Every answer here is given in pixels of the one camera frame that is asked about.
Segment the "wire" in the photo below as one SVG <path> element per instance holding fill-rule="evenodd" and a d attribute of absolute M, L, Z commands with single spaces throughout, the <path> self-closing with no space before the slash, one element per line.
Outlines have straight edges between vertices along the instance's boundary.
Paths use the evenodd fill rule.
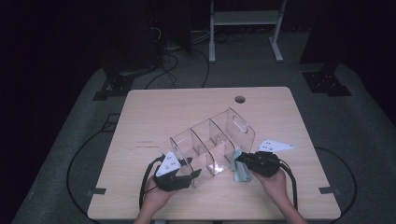
<path fill-rule="evenodd" d="M 324 147 L 314 147 L 314 148 L 315 148 L 315 149 L 322 150 L 322 151 L 326 151 L 326 152 L 328 152 L 328 153 L 334 155 L 340 162 L 342 162 L 342 163 L 345 165 L 345 167 L 348 169 L 350 175 L 352 176 L 353 187 L 354 187 L 354 188 L 353 188 L 353 197 L 352 197 L 352 200 L 350 201 L 350 203 L 349 203 L 349 205 L 347 206 L 347 208 L 346 208 L 344 211 L 341 212 L 341 216 L 340 216 L 339 218 L 333 220 L 332 222 L 330 222 L 330 223 L 335 223 L 335 222 L 338 221 L 341 217 L 343 217 L 343 216 L 350 210 L 350 208 L 353 206 L 353 204 L 356 202 L 356 198 L 357 198 L 357 195 L 358 195 L 358 183 L 356 182 L 356 178 L 355 178 L 355 175 L 354 175 L 353 172 L 352 172 L 352 169 L 350 169 L 350 167 L 347 165 L 347 163 L 346 163 L 340 156 L 338 156 L 338 155 L 335 154 L 334 152 L 332 152 L 332 151 L 330 151 L 329 149 L 324 148 Z"/>
<path fill-rule="evenodd" d="M 112 126 L 112 125 L 117 125 L 117 122 L 108 122 L 109 121 L 109 117 L 112 115 L 118 115 L 118 114 L 108 114 L 107 116 L 107 120 L 106 123 L 103 125 L 102 129 L 95 133 L 93 136 L 91 136 L 89 139 L 87 139 L 87 141 L 84 142 L 84 144 L 82 144 L 82 146 L 77 150 L 77 152 L 74 154 L 72 160 L 69 163 L 69 167 L 67 168 L 67 175 L 66 175 L 66 188 L 67 188 L 67 193 L 70 196 L 70 199 L 72 200 L 73 204 L 75 205 L 75 207 L 90 221 L 92 221 L 93 223 L 99 224 L 98 221 L 91 219 L 90 217 L 88 217 L 88 214 L 78 205 L 78 203 L 76 202 L 76 199 L 74 198 L 72 191 L 70 189 L 70 181 L 69 181 L 69 176 L 70 176 L 70 171 L 71 171 L 71 167 L 74 163 L 74 160 L 76 159 L 77 155 L 79 154 L 79 152 L 81 152 L 81 150 L 94 138 L 96 137 L 99 133 L 114 133 L 114 131 L 109 131 L 107 130 L 108 127 Z"/>
<path fill-rule="evenodd" d="M 209 77 L 209 60 L 207 59 L 207 57 L 205 56 L 205 54 L 204 53 L 202 53 L 201 51 L 199 51 L 198 49 L 192 49 L 193 51 L 196 51 L 196 52 L 198 52 L 198 53 L 200 53 L 200 54 L 202 54 L 202 56 L 204 56 L 204 58 L 205 58 L 205 61 L 206 61 L 206 76 L 205 76 L 205 80 L 204 80 L 204 83 L 202 84 L 202 86 L 201 86 L 201 88 L 203 88 L 204 86 L 205 86 L 205 84 L 206 84 L 206 81 L 207 81 L 207 78 Z"/>
<path fill-rule="evenodd" d="M 153 78 L 153 79 L 146 85 L 145 90 L 147 90 L 148 87 L 149 87 L 149 85 L 151 85 L 151 83 L 154 82 L 157 78 L 159 78 L 159 77 L 161 77 L 161 76 L 163 76 L 163 75 L 165 75 L 165 74 L 168 74 L 170 71 L 172 71 L 173 69 L 176 68 L 176 66 L 178 65 L 178 58 L 177 58 L 176 56 L 172 55 L 172 54 L 169 54 L 168 56 L 173 57 L 173 58 L 176 60 L 175 64 L 174 64 L 169 70 L 165 70 L 163 73 L 160 73 L 158 76 L 156 76 L 155 78 Z"/>

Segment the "floor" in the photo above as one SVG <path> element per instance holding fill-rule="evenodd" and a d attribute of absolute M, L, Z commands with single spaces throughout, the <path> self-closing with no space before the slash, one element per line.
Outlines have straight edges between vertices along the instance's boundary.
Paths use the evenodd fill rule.
<path fill-rule="evenodd" d="M 217 44 L 217 61 L 211 64 L 207 62 L 205 42 L 194 45 L 192 54 L 172 52 L 171 56 L 163 56 L 165 69 L 175 67 L 170 73 L 160 76 L 164 70 L 158 68 L 136 78 L 132 89 L 290 88 L 326 176 L 338 192 L 335 198 L 344 212 L 336 223 L 393 223 L 396 219 L 395 127 L 364 89 L 359 76 L 342 64 L 335 75 L 351 96 L 331 97 L 311 92 L 302 72 L 318 71 L 322 64 L 299 64 L 309 32 L 279 35 L 283 63 L 275 60 L 268 42 L 270 35 L 263 32 L 230 36 L 237 41 Z M 93 221 L 84 214 L 112 138 L 112 132 L 98 131 L 109 114 L 121 112 L 125 100 L 121 96 L 93 101 L 105 80 L 102 69 L 92 74 L 13 223 L 133 223 L 132 220 Z"/>

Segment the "plastic compartment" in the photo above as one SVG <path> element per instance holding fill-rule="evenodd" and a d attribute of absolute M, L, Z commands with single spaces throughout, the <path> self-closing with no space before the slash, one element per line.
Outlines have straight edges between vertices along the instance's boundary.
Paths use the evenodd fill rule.
<path fill-rule="evenodd" d="M 249 152 L 254 137 L 253 129 L 229 108 L 171 137 L 175 155 L 187 163 L 180 168 L 181 174 L 178 175 L 190 175 L 202 169 L 200 175 L 191 181 L 193 188 L 199 187 L 231 166 L 236 148 Z M 187 158 L 192 158 L 191 163 L 187 162 Z"/>

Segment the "white paper tag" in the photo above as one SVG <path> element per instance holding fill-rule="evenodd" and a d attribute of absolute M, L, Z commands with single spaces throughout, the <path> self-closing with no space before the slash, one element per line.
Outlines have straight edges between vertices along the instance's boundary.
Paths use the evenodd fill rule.
<path fill-rule="evenodd" d="M 173 151 L 169 151 L 168 154 L 166 154 L 165 159 L 163 159 L 163 163 L 161 164 L 160 169 L 158 169 L 155 175 L 166 175 L 168 173 L 171 173 L 172 171 L 179 169 L 180 167 L 181 164 L 180 162 L 178 162 L 175 153 L 173 153 Z"/>
<path fill-rule="evenodd" d="M 264 139 L 262 144 L 259 146 L 258 150 L 259 151 L 267 151 L 267 152 L 275 152 L 275 151 L 288 150 L 288 149 L 293 149 L 293 148 L 294 148 L 294 145 L 280 143 L 280 142 L 276 142 L 276 141 L 269 140 L 269 139 Z"/>

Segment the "metal stand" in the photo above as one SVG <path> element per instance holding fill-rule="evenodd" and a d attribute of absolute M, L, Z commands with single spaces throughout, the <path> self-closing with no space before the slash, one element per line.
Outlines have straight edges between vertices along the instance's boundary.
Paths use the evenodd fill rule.
<path fill-rule="evenodd" d="M 287 0 L 282 0 L 280 10 L 262 11 L 219 11 L 215 12 L 214 1 L 210 5 L 210 40 L 209 40 L 209 62 L 216 61 L 215 52 L 215 26 L 216 25 L 261 25 L 274 24 L 276 26 L 274 36 L 271 36 L 270 44 L 278 63 L 283 62 L 282 54 L 277 46 L 277 37 L 282 24 Z"/>

